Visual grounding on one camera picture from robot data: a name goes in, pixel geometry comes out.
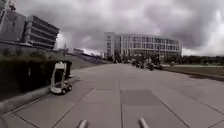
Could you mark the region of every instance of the sky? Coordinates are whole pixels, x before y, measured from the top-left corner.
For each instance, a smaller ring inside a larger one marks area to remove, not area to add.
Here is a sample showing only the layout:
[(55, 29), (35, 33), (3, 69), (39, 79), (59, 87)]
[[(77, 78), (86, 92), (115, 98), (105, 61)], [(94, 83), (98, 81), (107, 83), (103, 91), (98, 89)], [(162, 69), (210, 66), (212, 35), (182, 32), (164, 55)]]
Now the sky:
[(183, 55), (224, 55), (223, 0), (16, 0), (60, 29), (58, 47), (104, 52), (104, 32), (178, 39)]

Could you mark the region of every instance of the sidewalk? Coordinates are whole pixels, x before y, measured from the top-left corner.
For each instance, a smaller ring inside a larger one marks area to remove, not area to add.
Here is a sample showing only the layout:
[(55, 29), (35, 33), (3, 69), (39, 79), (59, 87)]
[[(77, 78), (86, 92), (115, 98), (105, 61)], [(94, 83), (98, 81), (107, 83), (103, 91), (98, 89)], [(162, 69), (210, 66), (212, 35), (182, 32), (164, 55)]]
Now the sidewalk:
[(64, 96), (48, 95), (0, 121), (7, 128), (74, 128), (88, 120), (90, 128), (223, 127), (224, 86), (165, 71), (129, 65), (103, 65), (73, 70), (80, 81)]

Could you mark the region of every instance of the white robot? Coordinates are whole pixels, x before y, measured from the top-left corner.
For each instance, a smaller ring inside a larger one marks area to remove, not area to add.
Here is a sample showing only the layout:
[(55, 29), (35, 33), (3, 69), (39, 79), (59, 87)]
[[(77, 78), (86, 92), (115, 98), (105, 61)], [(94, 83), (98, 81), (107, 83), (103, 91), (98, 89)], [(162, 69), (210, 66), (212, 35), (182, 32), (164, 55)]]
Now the white robot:
[[(55, 82), (55, 74), (57, 70), (61, 70), (63, 72), (61, 82)], [(65, 74), (67, 71), (67, 64), (63, 62), (59, 62), (55, 64), (55, 68), (51, 78), (51, 87), (50, 90), (54, 94), (66, 94), (67, 92), (72, 90), (72, 85), (65, 82)]]

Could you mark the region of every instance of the grass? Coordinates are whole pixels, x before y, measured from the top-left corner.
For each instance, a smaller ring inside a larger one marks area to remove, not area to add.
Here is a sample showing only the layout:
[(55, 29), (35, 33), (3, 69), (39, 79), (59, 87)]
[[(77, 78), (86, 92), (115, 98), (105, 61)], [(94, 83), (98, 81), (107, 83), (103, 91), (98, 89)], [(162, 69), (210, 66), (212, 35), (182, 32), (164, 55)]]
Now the grass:
[(224, 76), (224, 67), (175, 67), (174, 66), (174, 67), (166, 67), (165, 69)]

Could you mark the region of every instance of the office building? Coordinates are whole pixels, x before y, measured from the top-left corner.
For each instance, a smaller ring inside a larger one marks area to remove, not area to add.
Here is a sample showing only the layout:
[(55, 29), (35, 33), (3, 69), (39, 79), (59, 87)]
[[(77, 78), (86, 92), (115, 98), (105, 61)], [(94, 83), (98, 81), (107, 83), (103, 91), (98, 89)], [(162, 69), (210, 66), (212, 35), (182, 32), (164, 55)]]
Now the office building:
[(106, 57), (120, 56), (180, 56), (182, 46), (178, 40), (140, 34), (105, 32)]
[(26, 43), (45, 49), (54, 49), (59, 29), (36, 16), (27, 18), (24, 31)]
[(0, 40), (19, 42), (22, 39), (26, 17), (17, 13), (12, 2), (0, 0)]

